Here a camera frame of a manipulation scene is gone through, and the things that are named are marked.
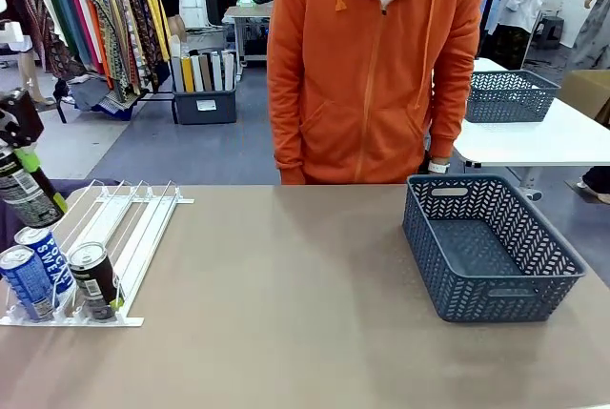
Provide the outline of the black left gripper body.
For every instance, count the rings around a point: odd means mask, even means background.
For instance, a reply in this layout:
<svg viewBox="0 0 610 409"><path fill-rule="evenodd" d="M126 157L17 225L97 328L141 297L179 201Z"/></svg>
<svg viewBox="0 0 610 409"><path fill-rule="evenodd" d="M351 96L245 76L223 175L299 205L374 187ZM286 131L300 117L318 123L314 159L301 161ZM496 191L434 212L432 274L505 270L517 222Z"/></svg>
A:
<svg viewBox="0 0 610 409"><path fill-rule="evenodd" d="M1 146L28 147L35 143L44 125L28 91L1 92Z"/></svg>

